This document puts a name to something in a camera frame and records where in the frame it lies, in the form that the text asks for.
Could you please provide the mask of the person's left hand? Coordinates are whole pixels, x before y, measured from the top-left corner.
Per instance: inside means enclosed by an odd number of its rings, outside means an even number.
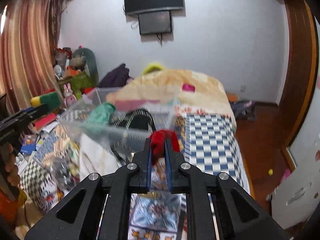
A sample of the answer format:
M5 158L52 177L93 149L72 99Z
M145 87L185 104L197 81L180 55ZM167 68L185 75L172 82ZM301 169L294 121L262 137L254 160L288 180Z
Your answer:
M5 165L5 170L9 173L7 180L12 186L18 186L20 183L20 176L18 175L18 167L15 165L16 156L13 154L14 148L11 144L8 144L8 150L10 152L10 157Z

